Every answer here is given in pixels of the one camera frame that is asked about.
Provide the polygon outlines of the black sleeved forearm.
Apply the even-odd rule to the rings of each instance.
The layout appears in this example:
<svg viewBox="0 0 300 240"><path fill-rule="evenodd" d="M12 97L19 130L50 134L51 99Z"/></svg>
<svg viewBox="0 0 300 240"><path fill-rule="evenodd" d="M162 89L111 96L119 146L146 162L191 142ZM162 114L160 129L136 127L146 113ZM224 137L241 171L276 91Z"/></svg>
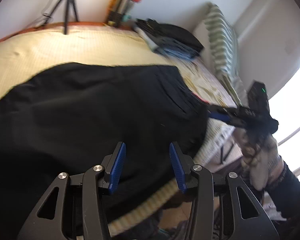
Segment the black sleeved forearm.
<svg viewBox="0 0 300 240"><path fill-rule="evenodd" d="M281 174L266 186L266 191L283 218L300 215L300 181L285 162Z"/></svg>

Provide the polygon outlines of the gloved right hand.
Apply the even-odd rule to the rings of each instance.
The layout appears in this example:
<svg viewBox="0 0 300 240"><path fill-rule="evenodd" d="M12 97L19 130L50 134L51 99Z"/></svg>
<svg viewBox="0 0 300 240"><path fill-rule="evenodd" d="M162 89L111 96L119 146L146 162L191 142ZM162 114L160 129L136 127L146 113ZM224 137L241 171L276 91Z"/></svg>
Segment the gloved right hand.
<svg viewBox="0 0 300 240"><path fill-rule="evenodd" d="M252 143L247 131L242 128L235 129L233 137L243 154L243 170L249 174L249 182L257 191L265 189L279 178L285 163L278 153L277 141L271 134L256 144Z"/></svg>

